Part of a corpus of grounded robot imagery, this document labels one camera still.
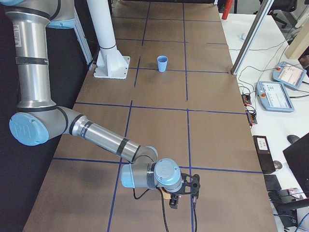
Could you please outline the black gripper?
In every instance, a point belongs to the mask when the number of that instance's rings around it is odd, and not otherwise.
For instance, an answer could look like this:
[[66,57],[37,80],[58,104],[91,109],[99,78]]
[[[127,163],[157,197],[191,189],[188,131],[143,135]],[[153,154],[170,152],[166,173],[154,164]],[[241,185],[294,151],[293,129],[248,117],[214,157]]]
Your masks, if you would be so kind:
[[172,198],[172,196],[175,196],[176,193],[170,193],[170,192],[167,192],[167,193],[170,194],[170,200],[169,200],[169,206],[170,206],[170,208],[172,208],[172,209],[178,209],[179,199],[178,199],[178,198]]

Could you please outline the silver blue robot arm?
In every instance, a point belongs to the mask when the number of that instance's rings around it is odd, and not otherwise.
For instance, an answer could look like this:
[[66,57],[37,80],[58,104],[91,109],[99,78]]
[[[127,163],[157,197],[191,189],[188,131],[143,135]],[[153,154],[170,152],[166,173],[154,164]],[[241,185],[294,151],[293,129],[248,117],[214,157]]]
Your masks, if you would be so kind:
[[177,208],[185,184],[174,160],[160,160],[154,147],[143,147],[52,101],[46,28],[74,28],[74,2],[3,0],[1,4],[13,23],[21,93],[18,113],[9,121],[13,137],[28,146],[43,144],[61,134],[91,141],[128,161],[121,169],[124,187],[168,192],[170,207]]

